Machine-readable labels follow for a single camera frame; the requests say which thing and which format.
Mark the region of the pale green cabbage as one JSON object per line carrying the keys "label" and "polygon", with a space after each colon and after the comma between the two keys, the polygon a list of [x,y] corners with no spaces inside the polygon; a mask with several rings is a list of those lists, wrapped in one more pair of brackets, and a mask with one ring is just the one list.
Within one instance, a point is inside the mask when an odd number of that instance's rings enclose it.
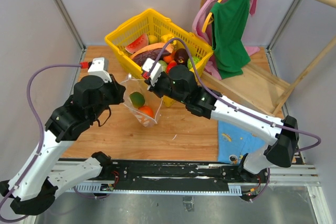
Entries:
{"label": "pale green cabbage", "polygon": [[158,63],[162,66],[162,70],[166,72],[167,63],[164,60],[159,60]]}

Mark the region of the green shirt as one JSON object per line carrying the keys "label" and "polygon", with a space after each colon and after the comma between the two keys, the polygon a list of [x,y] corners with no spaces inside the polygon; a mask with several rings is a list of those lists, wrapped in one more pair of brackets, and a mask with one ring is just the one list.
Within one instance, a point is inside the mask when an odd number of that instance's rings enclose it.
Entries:
{"label": "green shirt", "polygon": [[212,47],[221,79],[243,74],[242,68],[250,62],[242,43],[249,10],[250,0],[218,0],[210,10]]}

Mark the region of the watermelon slice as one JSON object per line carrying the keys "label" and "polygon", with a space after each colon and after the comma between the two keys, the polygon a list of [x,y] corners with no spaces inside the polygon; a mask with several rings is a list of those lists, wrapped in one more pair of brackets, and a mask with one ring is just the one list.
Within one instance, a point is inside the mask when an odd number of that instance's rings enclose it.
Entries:
{"label": "watermelon slice", "polygon": [[141,48],[148,46],[148,36],[147,34],[142,34],[140,37],[138,37],[135,41],[130,43],[125,47],[126,52],[133,54],[136,51],[140,50]]}

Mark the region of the pink garment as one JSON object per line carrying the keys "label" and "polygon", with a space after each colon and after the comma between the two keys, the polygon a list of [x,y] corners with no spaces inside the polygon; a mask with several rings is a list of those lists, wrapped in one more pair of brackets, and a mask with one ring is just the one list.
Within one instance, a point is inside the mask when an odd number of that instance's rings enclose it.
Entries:
{"label": "pink garment", "polygon": [[247,19],[256,11],[257,0],[207,0],[197,13],[192,31],[207,42],[213,55],[205,71],[218,80],[243,74],[242,68],[259,47],[244,46]]}

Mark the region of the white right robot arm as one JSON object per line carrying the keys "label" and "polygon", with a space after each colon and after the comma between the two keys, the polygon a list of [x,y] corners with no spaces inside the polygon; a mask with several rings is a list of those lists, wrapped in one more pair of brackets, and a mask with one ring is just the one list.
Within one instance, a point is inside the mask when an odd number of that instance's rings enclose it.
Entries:
{"label": "white right robot arm", "polygon": [[166,73],[161,64],[148,59],[142,71],[148,90],[159,98],[169,97],[184,104],[195,116],[233,124],[265,142],[263,147],[245,154],[240,161],[238,177],[242,181],[250,182],[272,165],[291,166],[299,140],[295,118],[276,118],[240,106],[215,90],[199,86],[194,73],[183,65]]}

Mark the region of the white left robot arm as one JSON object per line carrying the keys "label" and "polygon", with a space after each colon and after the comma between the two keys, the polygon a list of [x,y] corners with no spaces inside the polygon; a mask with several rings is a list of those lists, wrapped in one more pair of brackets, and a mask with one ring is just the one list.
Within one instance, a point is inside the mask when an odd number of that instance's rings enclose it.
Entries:
{"label": "white left robot arm", "polygon": [[125,87],[115,79],[104,82],[85,76],[75,84],[74,93],[54,110],[38,144],[26,164],[11,180],[1,182],[2,196],[12,198],[11,209],[18,215],[36,216],[46,211],[67,190],[91,178],[108,179],[112,160],[96,152],[79,165],[51,175],[61,155],[88,130],[104,110],[124,102]]}

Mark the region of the green mango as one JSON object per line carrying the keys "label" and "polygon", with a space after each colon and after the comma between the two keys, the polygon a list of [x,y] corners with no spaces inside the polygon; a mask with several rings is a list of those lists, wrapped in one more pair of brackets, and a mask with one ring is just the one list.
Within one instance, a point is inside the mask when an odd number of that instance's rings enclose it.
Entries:
{"label": "green mango", "polygon": [[145,98],[140,92],[133,92],[129,95],[132,105],[138,109],[145,105]]}

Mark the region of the yellow lemon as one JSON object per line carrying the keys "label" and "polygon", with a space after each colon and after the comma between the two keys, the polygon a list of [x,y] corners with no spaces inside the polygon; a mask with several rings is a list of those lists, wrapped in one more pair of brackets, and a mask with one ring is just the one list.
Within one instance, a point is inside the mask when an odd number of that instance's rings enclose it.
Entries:
{"label": "yellow lemon", "polygon": [[155,35],[148,35],[149,44],[156,44],[159,42],[159,39]]}

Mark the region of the yellow plastic basket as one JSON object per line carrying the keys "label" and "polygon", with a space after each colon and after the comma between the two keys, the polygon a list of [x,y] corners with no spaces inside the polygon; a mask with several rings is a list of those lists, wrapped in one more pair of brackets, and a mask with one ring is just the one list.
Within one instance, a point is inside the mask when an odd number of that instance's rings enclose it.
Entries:
{"label": "yellow plastic basket", "polygon": [[145,46],[156,42],[166,42],[173,37],[182,39],[191,56],[199,59],[195,67],[201,75],[209,58],[213,55],[211,46],[193,33],[186,32],[154,9],[149,8],[128,19],[116,30],[107,34],[105,42],[111,47],[122,68],[133,77],[141,79],[143,70],[131,59],[131,56]]}

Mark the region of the blue cartoon cloth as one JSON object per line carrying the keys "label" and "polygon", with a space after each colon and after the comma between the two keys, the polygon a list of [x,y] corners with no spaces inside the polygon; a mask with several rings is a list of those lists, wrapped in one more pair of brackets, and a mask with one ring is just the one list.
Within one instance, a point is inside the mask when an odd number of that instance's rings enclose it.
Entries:
{"label": "blue cartoon cloth", "polygon": [[218,162],[238,165],[245,154],[264,145],[265,142],[256,135],[229,123],[218,122]]}

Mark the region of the wooden clothes rack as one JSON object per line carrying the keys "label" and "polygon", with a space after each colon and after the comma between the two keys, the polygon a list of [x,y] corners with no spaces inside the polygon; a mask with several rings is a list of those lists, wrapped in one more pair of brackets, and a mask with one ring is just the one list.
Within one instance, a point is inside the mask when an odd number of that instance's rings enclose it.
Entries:
{"label": "wooden clothes rack", "polygon": [[[203,73],[202,79],[239,104],[266,115],[280,115],[287,108],[286,101],[297,85],[335,47],[335,38],[331,38],[292,83],[279,77],[276,66],[276,59],[279,57],[276,54],[277,50],[280,50],[282,55],[287,55],[288,59],[307,55],[304,52],[303,44],[299,43],[299,38],[303,37],[303,34],[299,34],[297,37],[287,35],[294,16],[304,1],[292,1],[268,47],[265,48],[264,55],[267,56],[269,64],[267,70],[259,65],[259,60],[254,59],[243,67],[244,73],[241,76],[218,80],[208,73]],[[315,1],[335,7],[335,0]]]}

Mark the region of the yellow bell pepper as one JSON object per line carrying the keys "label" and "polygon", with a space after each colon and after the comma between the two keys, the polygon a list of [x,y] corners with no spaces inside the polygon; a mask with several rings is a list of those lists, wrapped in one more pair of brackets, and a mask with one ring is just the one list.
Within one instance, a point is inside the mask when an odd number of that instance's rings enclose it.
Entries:
{"label": "yellow bell pepper", "polygon": [[167,43],[170,39],[173,38],[175,38],[175,36],[172,33],[168,33],[160,37],[160,42]]}

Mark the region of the dark purple mangosteen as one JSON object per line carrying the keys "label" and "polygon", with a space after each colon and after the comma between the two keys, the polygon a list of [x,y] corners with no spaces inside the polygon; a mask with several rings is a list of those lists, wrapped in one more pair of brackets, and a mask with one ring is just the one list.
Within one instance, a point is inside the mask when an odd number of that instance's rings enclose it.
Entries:
{"label": "dark purple mangosteen", "polygon": [[174,60],[178,65],[187,65],[189,59],[186,49],[180,48],[175,52]]}

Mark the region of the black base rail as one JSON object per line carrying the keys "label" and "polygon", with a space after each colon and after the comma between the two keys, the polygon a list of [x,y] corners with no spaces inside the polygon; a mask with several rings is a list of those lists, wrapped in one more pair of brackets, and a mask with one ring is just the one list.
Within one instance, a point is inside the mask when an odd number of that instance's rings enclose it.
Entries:
{"label": "black base rail", "polygon": [[263,170],[254,175],[223,163],[114,160],[107,172],[89,181],[101,183],[100,192],[225,194],[230,184],[254,187],[266,176]]}

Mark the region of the clear polka dot zip bag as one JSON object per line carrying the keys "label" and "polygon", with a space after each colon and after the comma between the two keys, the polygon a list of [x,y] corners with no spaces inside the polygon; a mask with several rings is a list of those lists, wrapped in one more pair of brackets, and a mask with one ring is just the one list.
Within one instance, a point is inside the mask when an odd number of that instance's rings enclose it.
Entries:
{"label": "clear polka dot zip bag", "polygon": [[125,87],[124,105],[144,127],[153,127],[160,119],[163,99],[147,90],[143,79],[137,79],[128,73],[121,82]]}

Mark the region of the green custard apple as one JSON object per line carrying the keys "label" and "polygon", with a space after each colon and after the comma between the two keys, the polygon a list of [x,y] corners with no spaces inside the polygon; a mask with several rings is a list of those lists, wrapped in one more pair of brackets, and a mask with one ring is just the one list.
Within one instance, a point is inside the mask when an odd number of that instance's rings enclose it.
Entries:
{"label": "green custard apple", "polygon": [[[200,62],[200,58],[198,57],[192,57],[192,60],[194,62],[194,65],[197,65]],[[187,60],[187,67],[188,69],[193,69],[193,65],[190,58]]]}

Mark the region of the papaya half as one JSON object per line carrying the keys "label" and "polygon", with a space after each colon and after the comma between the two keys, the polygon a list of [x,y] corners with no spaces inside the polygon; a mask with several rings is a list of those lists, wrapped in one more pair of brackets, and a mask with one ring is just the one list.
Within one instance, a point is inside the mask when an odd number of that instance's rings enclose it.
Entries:
{"label": "papaya half", "polygon": [[[146,52],[146,51],[150,51],[150,50],[154,50],[154,49],[162,49],[164,46],[165,46],[165,43],[163,43],[163,42],[158,42],[158,43],[154,43],[154,44],[145,46],[145,47],[141,48],[140,50],[136,51],[134,54],[132,54],[130,56],[130,59],[133,60],[137,55],[139,55],[139,54],[141,54],[143,52]],[[165,50],[167,50],[168,52],[172,53],[173,50],[174,50],[174,46],[171,45],[171,44],[168,44],[165,47]]]}

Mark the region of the orange persimmon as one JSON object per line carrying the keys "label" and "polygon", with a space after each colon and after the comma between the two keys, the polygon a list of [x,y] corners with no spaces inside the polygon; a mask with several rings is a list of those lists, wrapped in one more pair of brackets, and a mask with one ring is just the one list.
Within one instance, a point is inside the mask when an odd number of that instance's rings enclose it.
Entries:
{"label": "orange persimmon", "polygon": [[139,110],[140,112],[142,112],[142,113],[144,113],[144,114],[150,116],[151,118],[154,118],[154,117],[155,117],[153,110],[152,110],[149,106],[147,106],[147,105],[144,105],[144,106],[142,106],[142,107],[139,107],[138,110]]}

